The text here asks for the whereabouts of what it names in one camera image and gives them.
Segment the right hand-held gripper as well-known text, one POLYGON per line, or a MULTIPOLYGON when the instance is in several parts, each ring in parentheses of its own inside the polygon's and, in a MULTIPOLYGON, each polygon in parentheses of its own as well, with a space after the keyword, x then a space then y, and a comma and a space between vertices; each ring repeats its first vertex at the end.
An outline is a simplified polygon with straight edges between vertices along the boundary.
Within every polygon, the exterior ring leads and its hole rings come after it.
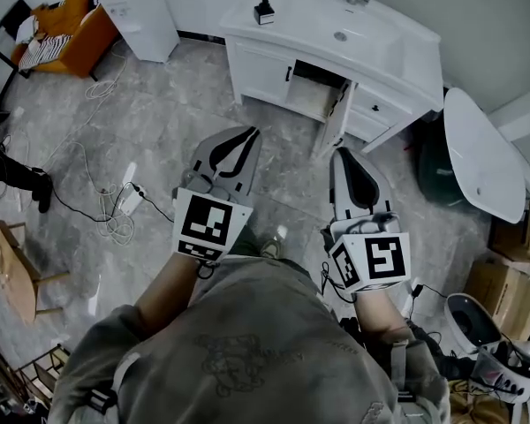
POLYGON ((336 220, 321 229, 324 275, 336 292, 371 292, 411 279, 409 234, 393 209, 390 184, 366 158, 337 148, 330 159, 336 220))

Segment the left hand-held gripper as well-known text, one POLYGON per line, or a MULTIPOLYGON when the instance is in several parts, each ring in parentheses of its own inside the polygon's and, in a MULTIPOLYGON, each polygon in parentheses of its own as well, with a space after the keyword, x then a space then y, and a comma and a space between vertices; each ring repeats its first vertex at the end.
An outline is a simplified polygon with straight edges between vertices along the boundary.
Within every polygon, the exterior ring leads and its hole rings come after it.
POLYGON ((220 262, 230 252, 253 213, 250 202, 232 192, 249 193, 260 152, 261 132, 254 126, 218 132, 198 145, 192 170, 173 191, 174 253, 220 262), (202 175, 219 177, 220 185, 202 175))

